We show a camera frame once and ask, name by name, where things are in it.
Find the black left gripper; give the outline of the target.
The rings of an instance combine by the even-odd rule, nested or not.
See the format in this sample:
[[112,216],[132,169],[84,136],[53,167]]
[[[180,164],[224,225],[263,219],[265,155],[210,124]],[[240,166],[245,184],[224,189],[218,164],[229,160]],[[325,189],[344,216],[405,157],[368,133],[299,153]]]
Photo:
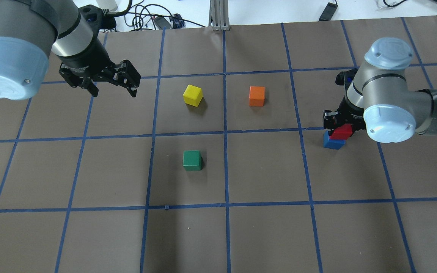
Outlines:
[[81,88],[98,97],[99,89],[88,76],[101,76],[104,82],[125,88],[137,96],[141,75],[131,61],[115,64],[97,36],[66,36],[57,40],[59,75],[72,88]]

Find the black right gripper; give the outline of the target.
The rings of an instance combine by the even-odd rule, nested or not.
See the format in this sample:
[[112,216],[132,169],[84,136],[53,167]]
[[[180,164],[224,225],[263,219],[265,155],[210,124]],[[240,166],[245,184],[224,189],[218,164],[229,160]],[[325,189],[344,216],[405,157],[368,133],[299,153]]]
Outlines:
[[323,129],[334,131],[346,123],[350,123],[352,134],[366,131],[363,119],[364,109],[357,107],[347,97],[344,97],[337,110],[323,110]]

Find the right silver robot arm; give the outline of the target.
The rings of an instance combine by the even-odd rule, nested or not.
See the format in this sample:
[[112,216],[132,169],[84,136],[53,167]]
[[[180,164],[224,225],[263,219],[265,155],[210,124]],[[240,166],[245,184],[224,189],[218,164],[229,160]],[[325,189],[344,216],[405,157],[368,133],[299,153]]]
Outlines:
[[322,114],[329,138],[346,140],[360,130],[380,143],[437,135],[437,89],[407,86],[405,69],[413,56],[406,41],[384,37],[371,45],[359,68],[339,72],[335,83],[344,88],[342,101]]

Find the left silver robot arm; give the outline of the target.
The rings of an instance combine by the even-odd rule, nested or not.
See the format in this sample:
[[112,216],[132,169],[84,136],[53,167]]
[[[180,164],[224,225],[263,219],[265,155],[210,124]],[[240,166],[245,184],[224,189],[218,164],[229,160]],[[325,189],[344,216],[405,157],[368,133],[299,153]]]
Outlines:
[[0,0],[0,99],[35,96],[47,74],[50,54],[72,88],[97,97],[95,83],[125,88],[135,98],[141,75],[129,60],[112,62],[98,39],[107,19],[125,15],[72,0]]

